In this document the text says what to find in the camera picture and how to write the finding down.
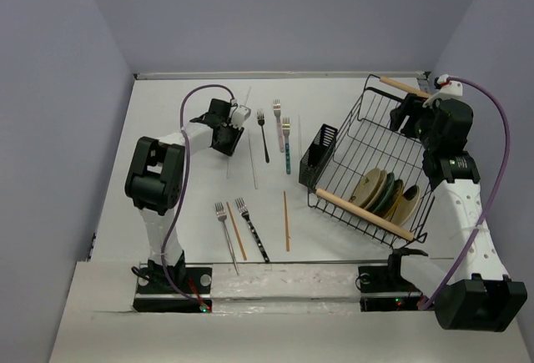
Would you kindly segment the silver fork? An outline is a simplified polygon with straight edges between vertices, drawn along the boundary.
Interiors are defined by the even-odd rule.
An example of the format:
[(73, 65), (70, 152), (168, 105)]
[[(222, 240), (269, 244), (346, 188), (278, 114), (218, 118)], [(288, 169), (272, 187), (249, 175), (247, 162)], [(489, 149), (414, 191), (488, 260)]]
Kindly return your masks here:
[(216, 213), (216, 216), (217, 216), (217, 220), (221, 223), (223, 231), (224, 231), (224, 236), (226, 238), (226, 243), (227, 243), (227, 246), (228, 246), (228, 249), (229, 249), (230, 257), (232, 259), (234, 270), (235, 270), (237, 275), (240, 275), (239, 267), (238, 267), (238, 264), (237, 264), (237, 260), (235, 258), (234, 248), (233, 248), (233, 245), (232, 245), (232, 241), (231, 241), (231, 239), (229, 237), (228, 227), (226, 225), (226, 220), (227, 220), (226, 211), (225, 211), (224, 206), (223, 206), (223, 204), (221, 202), (216, 202), (214, 204), (214, 208), (215, 208), (215, 213)]

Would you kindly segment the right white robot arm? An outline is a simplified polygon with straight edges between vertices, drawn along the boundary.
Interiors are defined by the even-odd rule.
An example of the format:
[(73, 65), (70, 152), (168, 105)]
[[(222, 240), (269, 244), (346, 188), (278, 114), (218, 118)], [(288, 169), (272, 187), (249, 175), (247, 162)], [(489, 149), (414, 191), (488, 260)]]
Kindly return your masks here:
[(385, 282), (402, 290), (412, 284), (420, 309), (434, 311), (445, 330), (504, 331), (527, 300), (524, 283), (510, 278), (482, 216), (480, 175), (464, 150), (472, 109), (458, 99), (428, 102), (408, 94), (390, 112), (390, 130), (420, 141), (422, 167), (438, 208), (437, 228), (459, 255), (448, 271), (422, 250), (395, 249)]

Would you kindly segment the black dotted handle fork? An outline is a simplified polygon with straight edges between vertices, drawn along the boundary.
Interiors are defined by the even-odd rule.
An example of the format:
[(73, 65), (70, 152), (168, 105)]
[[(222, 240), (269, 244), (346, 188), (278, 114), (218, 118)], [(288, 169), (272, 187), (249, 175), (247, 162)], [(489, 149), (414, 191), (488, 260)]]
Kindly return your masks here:
[(252, 220), (250, 218), (249, 210), (248, 210), (244, 200), (242, 198), (237, 198), (235, 200), (235, 203), (236, 203), (236, 206), (238, 208), (239, 214), (244, 219), (245, 223), (247, 224), (247, 226), (249, 228), (249, 231), (251, 232), (251, 234), (253, 236), (254, 242), (256, 243), (256, 245), (257, 245), (257, 247), (259, 249), (259, 252), (262, 255), (262, 258), (263, 258), (264, 262), (266, 264), (269, 264), (270, 263), (270, 258), (269, 258), (268, 254), (267, 254), (267, 252), (266, 252), (266, 250), (264, 248), (264, 244), (261, 241), (256, 228), (254, 227), (254, 224), (253, 224), (253, 222), (252, 222)]

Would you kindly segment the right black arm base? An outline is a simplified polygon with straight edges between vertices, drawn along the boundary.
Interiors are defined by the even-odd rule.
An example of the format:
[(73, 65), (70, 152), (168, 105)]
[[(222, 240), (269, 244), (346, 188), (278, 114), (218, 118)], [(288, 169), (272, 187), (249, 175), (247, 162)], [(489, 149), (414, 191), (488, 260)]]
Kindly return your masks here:
[(412, 283), (393, 278), (386, 265), (361, 265), (355, 279), (362, 312), (418, 311), (422, 293)]

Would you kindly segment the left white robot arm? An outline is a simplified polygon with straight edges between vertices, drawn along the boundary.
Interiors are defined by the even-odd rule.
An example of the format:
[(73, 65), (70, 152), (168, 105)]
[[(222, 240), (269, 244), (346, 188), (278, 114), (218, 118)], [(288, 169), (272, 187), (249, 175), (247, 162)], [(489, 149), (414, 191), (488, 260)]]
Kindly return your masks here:
[(189, 181), (191, 157), (205, 149), (233, 155), (250, 115), (250, 108), (243, 104), (214, 98), (206, 113), (192, 118), (179, 131), (138, 140), (124, 189), (144, 220), (150, 252), (147, 269), (136, 269), (136, 275), (168, 292), (183, 286), (185, 256), (175, 225)]

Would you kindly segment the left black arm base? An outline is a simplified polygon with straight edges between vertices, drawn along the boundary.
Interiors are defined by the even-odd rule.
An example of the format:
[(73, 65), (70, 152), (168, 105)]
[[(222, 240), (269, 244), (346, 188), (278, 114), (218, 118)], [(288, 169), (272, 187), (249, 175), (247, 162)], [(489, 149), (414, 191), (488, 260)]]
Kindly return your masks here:
[(152, 275), (146, 265), (132, 267), (137, 277), (133, 310), (139, 313), (212, 312), (211, 285), (213, 270), (208, 266), (190, 266), (177, 292), (163, 273)]

